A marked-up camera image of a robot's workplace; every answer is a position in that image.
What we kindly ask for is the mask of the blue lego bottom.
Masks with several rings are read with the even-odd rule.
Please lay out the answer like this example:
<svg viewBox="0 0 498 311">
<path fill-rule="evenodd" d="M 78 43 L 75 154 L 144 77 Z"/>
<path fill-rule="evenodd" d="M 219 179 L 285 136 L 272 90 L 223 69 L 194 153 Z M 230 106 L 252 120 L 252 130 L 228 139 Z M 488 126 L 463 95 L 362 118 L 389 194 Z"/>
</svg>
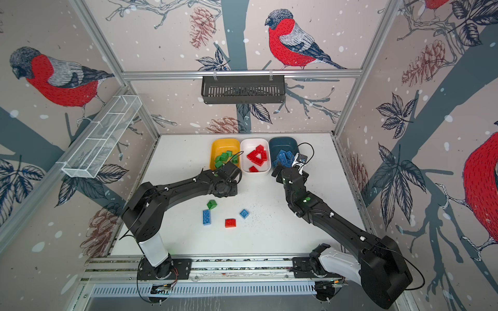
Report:
<svg viewBox="0 0 498 311">
<path fill-rule="evenodd" d="M 280 150 L 278 155 L 277 155 L 277 160 L 280 161 L 281 163 L 286 163 L 287 162 L 287 152 L 285 150 Z"/>
</svg>

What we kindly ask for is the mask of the teal plastic bin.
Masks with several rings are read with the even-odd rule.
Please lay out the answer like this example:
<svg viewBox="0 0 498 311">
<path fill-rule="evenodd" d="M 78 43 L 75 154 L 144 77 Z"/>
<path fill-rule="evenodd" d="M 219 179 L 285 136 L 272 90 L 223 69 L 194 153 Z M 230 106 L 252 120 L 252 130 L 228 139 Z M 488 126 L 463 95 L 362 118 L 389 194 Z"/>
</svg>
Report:
<svg viewBox="0 0 498 311">
<path fill-rule="evenodd" d="M 271 164 L 277 159 L 280 150 L 290 151 L 294 154 L 299 152 L 298 143 L 292 137 L 274 137 L 269 141 Z"/>
</svg>

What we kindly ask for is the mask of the red square lego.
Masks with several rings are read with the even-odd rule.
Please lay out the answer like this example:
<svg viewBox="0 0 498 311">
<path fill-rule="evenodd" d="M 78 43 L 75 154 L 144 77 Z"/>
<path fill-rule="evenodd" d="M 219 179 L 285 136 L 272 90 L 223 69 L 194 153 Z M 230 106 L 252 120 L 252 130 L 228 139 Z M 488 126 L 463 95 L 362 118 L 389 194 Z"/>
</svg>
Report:
<svg viewBox="0 0 498 311">
<path fill-rule="evenodd" d="M 258 151 L 259 153 L 262 153 L 265 151 L 265 148 L 263 145 L 258 145 L 255 150 Z"/>
</svg>

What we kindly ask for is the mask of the yellow plastic bin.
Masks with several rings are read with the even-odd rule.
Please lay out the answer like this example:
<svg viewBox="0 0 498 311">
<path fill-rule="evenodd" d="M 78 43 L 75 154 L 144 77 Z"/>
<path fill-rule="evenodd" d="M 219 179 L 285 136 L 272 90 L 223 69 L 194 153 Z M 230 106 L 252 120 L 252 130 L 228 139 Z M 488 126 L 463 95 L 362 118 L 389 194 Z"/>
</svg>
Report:
<svg viewBox="0 0 498 311">
<path fill-rule="evenodd" d="M 241 151 L 240 142 L 235 138 L 222 138 L 213 142 L 211 145 L 210 169 L 215 170 L 215 160 L 224 152 L 231 151 L 232 154 L 237 154 Z"/>
</svg>

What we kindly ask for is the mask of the blue small lego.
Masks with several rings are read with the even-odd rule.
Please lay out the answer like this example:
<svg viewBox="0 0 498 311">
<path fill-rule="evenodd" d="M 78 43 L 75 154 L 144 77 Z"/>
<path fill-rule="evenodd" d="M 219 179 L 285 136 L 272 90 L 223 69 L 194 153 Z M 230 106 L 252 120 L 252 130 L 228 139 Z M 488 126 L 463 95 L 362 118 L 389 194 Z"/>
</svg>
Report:
<svg viewBox="0 0 498 311">
<path fill-rule="evenodd" d="M 243 219 L 246 219 L 248 216 L 249 216 L 249 212 L 246 210 L 246 209 L 243 209 L 241 212 L 240 212 L 240 216 L 243 218 Z"/>
</svg>

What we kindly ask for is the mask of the white plastic bin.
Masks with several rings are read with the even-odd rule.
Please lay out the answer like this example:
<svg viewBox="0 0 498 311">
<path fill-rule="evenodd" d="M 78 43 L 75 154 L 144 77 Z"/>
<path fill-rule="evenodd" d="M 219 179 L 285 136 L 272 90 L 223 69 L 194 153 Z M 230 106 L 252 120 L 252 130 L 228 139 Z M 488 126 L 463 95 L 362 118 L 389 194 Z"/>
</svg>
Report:
<svg viewBox="0 0 498 311">
<path fill-rule="evenodd" d="M 241 169 L 248 176 L 268 174 L 272 165 L 268 141 L 262 138 L 244 139 L 241 142 Z"/>
</svg>

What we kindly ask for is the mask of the red lego bottom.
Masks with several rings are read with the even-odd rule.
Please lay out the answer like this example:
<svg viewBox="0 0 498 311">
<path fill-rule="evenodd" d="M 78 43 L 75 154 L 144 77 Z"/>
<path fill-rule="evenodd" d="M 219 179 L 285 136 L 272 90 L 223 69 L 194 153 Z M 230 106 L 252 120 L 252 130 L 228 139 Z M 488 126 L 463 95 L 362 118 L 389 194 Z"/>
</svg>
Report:
<svg viewBox="0 0 498 311">
<path fill-rule="evenodd" d="M 236 219 L 228 218 L 225 220 L 225 228 L 235 228 L 237 226 Z"/>
</svg>

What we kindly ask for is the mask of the red long lego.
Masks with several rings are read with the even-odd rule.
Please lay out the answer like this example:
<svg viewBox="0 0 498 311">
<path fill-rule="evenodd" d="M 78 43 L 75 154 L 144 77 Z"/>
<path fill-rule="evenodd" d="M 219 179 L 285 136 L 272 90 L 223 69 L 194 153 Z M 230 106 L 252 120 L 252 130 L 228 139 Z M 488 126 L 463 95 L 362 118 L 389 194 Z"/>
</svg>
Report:
<svg viewBox="0 0 498 311">
<path fill-rule="evenodd" d="M 247 155 L 247 158 L 252 161 L 253 159 L 255 159 L 257 157 L 257 155 L 258 155 L 258 152 L 256 150 L 253 150 L 251 153 L 249 153 Z"/>
</svg>

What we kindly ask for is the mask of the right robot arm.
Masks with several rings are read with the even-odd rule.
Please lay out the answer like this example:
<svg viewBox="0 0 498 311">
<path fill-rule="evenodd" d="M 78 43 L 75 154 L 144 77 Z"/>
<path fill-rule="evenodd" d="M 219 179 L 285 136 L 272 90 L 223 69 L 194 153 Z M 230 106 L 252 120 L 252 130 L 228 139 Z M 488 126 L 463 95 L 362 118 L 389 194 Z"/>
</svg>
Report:
<svg viewBox="0 0 498 311">
<path fill-rule="evenodd" d="M 321 244 L 309 255 L 313 273 L 336 273 L 351 279 L 377 306 L 389 309 L 413 281 L 397 243 L 358 228 L 308 191 L 305 183 L 309 175 L 303 167 L 304 163 L 297 161 L 292 167 L 278 165 L 272 173 L 283 185 L 289 209 L 348 250 L 339 254 L 329 244 Z"/>
</svg>

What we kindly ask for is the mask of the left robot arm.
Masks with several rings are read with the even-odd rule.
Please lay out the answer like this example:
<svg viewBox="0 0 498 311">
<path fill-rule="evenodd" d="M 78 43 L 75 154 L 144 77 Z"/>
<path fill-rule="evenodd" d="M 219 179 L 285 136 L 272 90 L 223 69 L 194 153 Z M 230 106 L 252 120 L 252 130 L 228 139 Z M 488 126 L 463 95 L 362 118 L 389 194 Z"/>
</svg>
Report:
<svg viewBox="0 0 498 311">
<path fill-rule="evenodd" d="M 214 171 L 202 170 L 198 175 L 176 183 L 153 185 L 145 182 L 138 187 L 121 219 L 143 252 L 143 267 L 151 268 L 155 279 L 166 279 L 175 273 L 174 261 L 160 235 L 164 214 L 198 196 L 236 196 L 241 178 L 242 170 L 229 162 Z"/>
</svg>

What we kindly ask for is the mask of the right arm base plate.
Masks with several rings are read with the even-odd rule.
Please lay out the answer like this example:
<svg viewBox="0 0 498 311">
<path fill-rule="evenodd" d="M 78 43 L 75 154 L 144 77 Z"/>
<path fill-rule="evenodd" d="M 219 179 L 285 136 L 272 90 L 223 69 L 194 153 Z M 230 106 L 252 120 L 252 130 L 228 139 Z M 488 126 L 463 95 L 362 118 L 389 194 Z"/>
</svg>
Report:
<svg viewBox="0 0 498 311">
<path fill-rule="evenodd" d="M 320 272 L 320 273 L 315 273 L 312 270 L 311 264 L 310 264 L 310 258 L 308 257 L 293 257 L 292 258 L 292 268 L 290 269 L 290 272 L 294 273 L 294 277 L 296 279 L 311 279 L 311 278 L 319 278 L 319 279 L 324 279 L 324 278 L 338 278 L 342 279 L 343 276 L 337 274 L 337 273 L 330 273 L 330 272 Z"/>
</svg>

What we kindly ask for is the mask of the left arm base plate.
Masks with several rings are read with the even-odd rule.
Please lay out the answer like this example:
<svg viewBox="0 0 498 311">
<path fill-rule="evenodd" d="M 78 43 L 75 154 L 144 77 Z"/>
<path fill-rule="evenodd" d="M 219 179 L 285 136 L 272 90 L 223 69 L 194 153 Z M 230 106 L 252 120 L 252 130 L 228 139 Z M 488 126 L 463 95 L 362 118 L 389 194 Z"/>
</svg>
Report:
<svg viewBox="0 0 498 311">
<path fill-rule="evenodd" d="M 137 269 L 137 280 L 187 280 L 191 265 L 191 259 L 167 259 L 158 267 L 153 267 L 146 258 L 142 258 Z"/>
</svg>

